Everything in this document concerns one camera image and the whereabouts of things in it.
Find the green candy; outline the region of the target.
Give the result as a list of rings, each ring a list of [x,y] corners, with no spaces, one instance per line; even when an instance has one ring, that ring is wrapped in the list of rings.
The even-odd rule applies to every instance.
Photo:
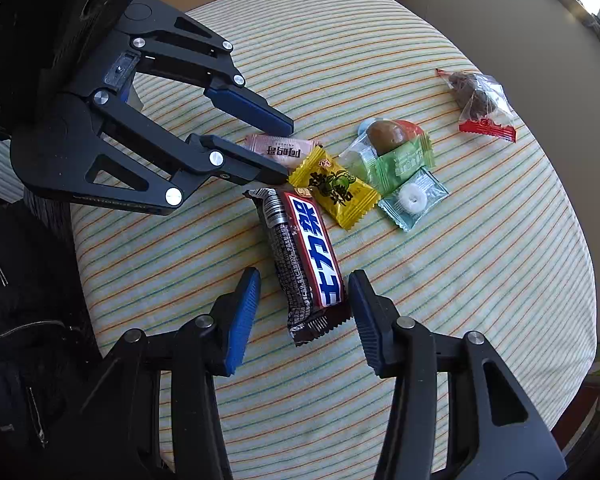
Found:
[[[434,150],[429,136],[422,134],[394,150],[372,159],[366,166],[367,182],[387,196],[422,167],[434,168]]]

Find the Snickers bar Chinese label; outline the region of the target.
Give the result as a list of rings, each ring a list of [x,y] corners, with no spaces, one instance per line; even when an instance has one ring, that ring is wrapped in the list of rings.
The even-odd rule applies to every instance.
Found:
[[[298,347],[351,316],[339,262],[320,207],[306,188],[250,188],[268,240],[287,309],[287,330]]]

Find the teal mint ring candy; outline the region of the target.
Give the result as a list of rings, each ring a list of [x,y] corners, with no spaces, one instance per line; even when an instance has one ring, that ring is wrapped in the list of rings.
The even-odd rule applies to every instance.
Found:
[[[448,196],[446,187],[422,166],[395,191],[382,198],[379,207],[398,228],[410,232],[431,208]]]

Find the striped tablecloth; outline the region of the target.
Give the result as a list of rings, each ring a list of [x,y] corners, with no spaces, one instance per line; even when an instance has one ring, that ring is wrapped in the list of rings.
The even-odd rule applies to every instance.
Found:
[[[438,70],[472,70],[441,32],[392,0],[219,0],[193,17],[234,46],[248,87],[294,133],[341,153],[366,118],[429,134],[448,196],[411,232],[380,209],[353,229],[327,222],[340,269],[430,330],[483,333],[554,426],[596,353],[588,246],[532,132],[473,136]],[[229,292],[246,266],[262,292],[242,366],[216,383],[238,479],[368,479],[393,384],[368,367],[353,323],[296,346],[257,211],[211,180],[166,217],[75,206],[76,258],[99,348],[123,332],[180,327]]]

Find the pink candy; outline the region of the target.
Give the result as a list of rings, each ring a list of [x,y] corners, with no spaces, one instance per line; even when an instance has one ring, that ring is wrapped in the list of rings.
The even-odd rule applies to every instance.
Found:
[[[245,148],[290,170],[299,167],[317,146],[311,140],[266,134],[251,133],[245,138]]]

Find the brown egg snack pack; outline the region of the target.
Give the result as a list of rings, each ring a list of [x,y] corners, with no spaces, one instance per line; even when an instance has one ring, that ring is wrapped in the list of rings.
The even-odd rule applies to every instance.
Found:
[[[419,125],[407,120],[365,119],[358,127],[358,136],[340,153],[338,159],[344,168],[368,183],[366,166],[372,159],[422,134],[427,133]]]

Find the yellow candy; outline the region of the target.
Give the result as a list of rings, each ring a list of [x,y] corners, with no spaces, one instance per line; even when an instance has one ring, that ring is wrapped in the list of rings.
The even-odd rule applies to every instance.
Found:
[[[293,188],[307,188],[340,228],[352,229],[380,201],[380,194],[351,174],[321,146],[314,146],[288,178]]]

